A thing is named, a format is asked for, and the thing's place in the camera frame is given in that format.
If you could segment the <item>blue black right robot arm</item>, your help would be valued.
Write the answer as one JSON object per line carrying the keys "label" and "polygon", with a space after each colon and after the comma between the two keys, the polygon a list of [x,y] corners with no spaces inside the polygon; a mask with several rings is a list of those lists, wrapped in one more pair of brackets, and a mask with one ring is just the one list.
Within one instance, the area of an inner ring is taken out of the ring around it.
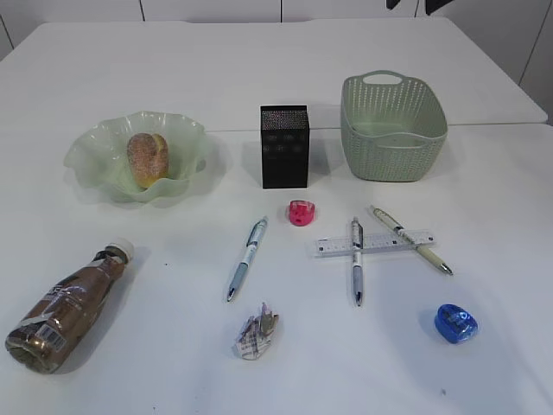
{"label": "blue black right robot arm", "polygon": [[[431,16],[433,13],[444,7],[445,5],[452,3],[454,0],[426,0],[425,1],[425,13],[427,16]],[[385,6],[388,10],[393,10],[400,3],[400,0],[386,0]]]}

